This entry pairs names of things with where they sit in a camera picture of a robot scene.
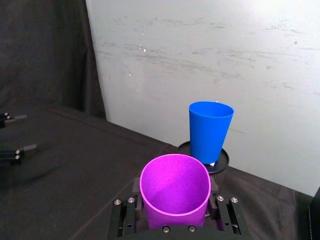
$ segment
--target black curtain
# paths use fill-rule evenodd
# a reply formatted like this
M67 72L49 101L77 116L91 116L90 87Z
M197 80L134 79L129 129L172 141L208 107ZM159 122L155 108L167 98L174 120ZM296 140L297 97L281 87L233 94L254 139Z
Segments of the black curtain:
M86 0L0 0L0 107L27 100L105 118Z

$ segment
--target purple cup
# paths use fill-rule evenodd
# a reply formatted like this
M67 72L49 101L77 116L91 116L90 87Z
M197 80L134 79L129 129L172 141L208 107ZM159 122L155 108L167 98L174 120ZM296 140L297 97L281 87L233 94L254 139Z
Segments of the purple cup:
M205 166L194 157L167 154L154 158L142 170L140 191L150 229L203 226L211 182Z

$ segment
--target bolt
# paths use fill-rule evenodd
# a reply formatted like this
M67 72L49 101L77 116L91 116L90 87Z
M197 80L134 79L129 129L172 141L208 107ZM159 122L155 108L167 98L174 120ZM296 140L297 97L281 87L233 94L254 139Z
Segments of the bolt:
M119 198L117 198L116 200L114 200L113 204L114 205L120 205L121 204L121 200Z
M131 196L131 197L129 197L129 199L128 199L128 202L129 202L129 203L131 203L131 204L132 204L134 201L135 201L135 198L134 198L134 197L132 197L132 196Z
M162 231L163 231L165 234L167 234L168 232L170 232L170 227L169 227L169 226L164 226L164 227L162 228Z
M190 232L194 233L197 229L196 229L195 226L191 225L191 226L188 227L188 230L189 230Z
M223 196L217 196L216 199L218 199L218 201L222 202L223 200L225 200L225 198Z
M231 202L233 203L237 203L238 202L238 198L236 198L235 196L231 198Z

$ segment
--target white wall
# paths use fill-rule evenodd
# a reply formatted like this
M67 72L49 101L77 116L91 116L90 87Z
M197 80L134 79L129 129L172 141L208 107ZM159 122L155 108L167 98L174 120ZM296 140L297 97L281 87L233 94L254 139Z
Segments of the white wall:
M234 107L230 165L320 186L320 2L87 0L113 123L179 145L190 103Z

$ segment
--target black tablecloth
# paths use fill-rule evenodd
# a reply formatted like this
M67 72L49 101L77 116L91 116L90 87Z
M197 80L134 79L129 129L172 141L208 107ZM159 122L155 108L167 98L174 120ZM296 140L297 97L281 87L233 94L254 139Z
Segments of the black tablecloth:
M113 199L130 195L149 160L176 151L58 105L25 103L4 110L28 118L0 129L0 147L39 146L22 165L0 168L2 240L105 240ZM309 238L310 196L232 167L226 171L221 194L239 197L253 239Z

